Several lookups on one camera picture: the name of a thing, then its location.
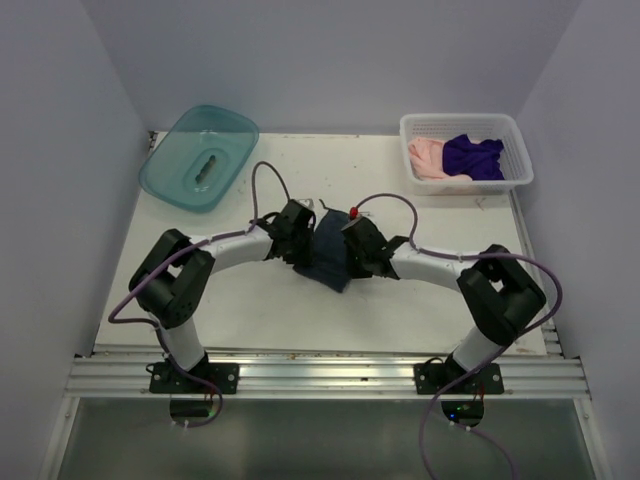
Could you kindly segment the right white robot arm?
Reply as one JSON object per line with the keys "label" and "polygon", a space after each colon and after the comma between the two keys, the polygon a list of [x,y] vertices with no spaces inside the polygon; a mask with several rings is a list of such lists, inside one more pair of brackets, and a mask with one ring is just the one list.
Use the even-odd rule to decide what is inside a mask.
{"label": "right white robot arm", "polygon": [[541,288],[501,245],[460,261],[449,254],[421,253],[407,237],[386,239],[365,217],[351,220],[341,233],[352,277],[423,281],[462,295],[474,327],[444,361],[440,375],[454,391],[476,386],[478,365],[511,346],[546,304]]}

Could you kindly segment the dark navy blue towel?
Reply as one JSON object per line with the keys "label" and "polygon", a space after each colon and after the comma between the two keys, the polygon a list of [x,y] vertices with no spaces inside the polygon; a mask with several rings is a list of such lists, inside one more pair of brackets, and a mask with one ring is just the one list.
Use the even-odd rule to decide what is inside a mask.
{"label": "dark navy blue towel", "polygon": [[334,292],[343,293],[351,280],[347,272],[346,246],[341,233],[341,229],[349,222],[349,215],[328,207],[322,199],[320,204],[325,214],[314,231],[312,263],[310,266],[295,266],[293,270]]}

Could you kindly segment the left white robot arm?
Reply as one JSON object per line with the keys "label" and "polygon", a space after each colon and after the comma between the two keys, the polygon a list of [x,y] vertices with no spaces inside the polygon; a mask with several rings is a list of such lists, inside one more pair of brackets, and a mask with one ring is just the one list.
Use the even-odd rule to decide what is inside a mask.
{"label": "left white robot arm", "polygon": [[172,379],[185,392],[208,379],[207,355],[194,314],[209,278],[218,272],[273,259],[293,266],[312,260],[312,208],[290,200],[284,208],[250,222],[245,230],[195,240],[177,229],[163,233],[129,282],[129,293],[156,323],[173,366]]}

